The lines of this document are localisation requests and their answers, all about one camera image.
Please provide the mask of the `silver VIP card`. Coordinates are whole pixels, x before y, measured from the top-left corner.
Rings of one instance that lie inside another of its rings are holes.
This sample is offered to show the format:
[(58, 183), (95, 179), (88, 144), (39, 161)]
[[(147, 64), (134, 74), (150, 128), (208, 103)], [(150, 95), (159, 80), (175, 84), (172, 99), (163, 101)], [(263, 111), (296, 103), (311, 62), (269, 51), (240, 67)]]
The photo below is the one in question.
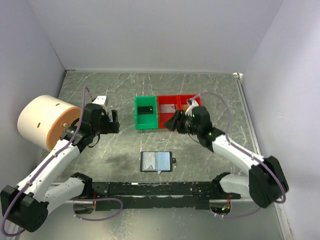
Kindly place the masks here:
[(160, 109), (161, 114), (174, 113), (176, 111), (176, 105), (175, 104), (161, 104), (159, 106), (159, 109)]

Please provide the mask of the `gold VIP card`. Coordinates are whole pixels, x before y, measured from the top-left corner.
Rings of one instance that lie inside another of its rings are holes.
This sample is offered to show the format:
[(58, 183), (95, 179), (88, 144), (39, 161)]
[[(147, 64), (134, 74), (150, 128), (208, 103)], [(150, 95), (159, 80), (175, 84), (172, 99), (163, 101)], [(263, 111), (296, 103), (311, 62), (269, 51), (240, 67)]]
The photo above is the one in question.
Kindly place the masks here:
[(188, 109), (188, 105), (182, 105), (182, 110), (185, 112)]

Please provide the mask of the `black leather card holder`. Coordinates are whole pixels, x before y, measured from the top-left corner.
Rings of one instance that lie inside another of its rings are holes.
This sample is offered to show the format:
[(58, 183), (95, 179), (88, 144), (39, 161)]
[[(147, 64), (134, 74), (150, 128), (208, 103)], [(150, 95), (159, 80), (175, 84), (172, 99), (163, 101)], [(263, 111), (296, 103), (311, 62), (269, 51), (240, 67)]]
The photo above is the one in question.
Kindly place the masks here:
[(140, 153), (141, 172), (172, 172), (177, 160), (171, 151), (142, 151)]

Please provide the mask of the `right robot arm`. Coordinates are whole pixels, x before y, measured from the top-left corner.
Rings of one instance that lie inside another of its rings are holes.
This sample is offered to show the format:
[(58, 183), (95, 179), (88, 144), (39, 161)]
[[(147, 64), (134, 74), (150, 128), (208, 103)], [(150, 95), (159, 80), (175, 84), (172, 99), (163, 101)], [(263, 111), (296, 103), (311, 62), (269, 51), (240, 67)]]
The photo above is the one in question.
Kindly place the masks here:
[(176, 110), (164, 127), (172, 132), (195, 135), (200, 145), (232, 161), (246, 174), (222, 174), (218, 183), (212, 186), (216, 198), (238, 194), (250, 197), (261, 208), (286, 201), (289, 185), (279, 160), (272, 155), (264, 157), (251, 152), (231, 140), (227, 133), (213, 126), (204, 106), (193, 108), (191, 114)]

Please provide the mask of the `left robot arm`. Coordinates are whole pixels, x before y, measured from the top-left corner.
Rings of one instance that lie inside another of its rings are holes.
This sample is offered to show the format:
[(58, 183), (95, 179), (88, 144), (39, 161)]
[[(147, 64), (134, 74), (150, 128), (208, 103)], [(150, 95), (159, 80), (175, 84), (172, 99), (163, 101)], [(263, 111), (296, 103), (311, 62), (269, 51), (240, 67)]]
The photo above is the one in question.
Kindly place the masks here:
[(85, 148), (93, 148), (94, 138), (117, 134), (119, 131), (116, 110), (107, 112), (96, 103), (88, 103), (82, 107), (80, 117), (64, 130), (42, 163), (15, 187), (7, 185), (1, 191), (1, 232), (5, 236), (11, 235), (5, 230), (6, 221), (18, 225), (24, 231), (34, 232), (64, 202), (73, 198), (89, 199), (94, 192), (93, 180), (83, 173), (74, 173), (56, 189), (49, 187)]

